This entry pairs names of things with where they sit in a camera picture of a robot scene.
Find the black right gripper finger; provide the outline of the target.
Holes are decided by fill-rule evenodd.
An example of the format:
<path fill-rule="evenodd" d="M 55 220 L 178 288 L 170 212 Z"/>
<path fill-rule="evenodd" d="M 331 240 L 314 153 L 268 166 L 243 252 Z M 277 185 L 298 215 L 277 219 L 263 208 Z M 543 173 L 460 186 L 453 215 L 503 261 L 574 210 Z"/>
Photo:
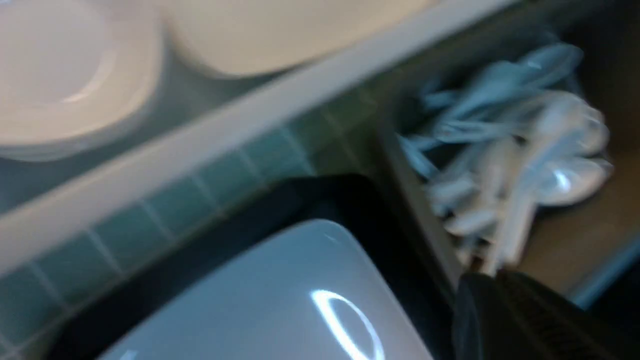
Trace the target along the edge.
<path fill-rule="evenodd" d="M 466 272 L 455 292 L 457 360 L 637 360 L 639 342 L 522 272 Z"/>

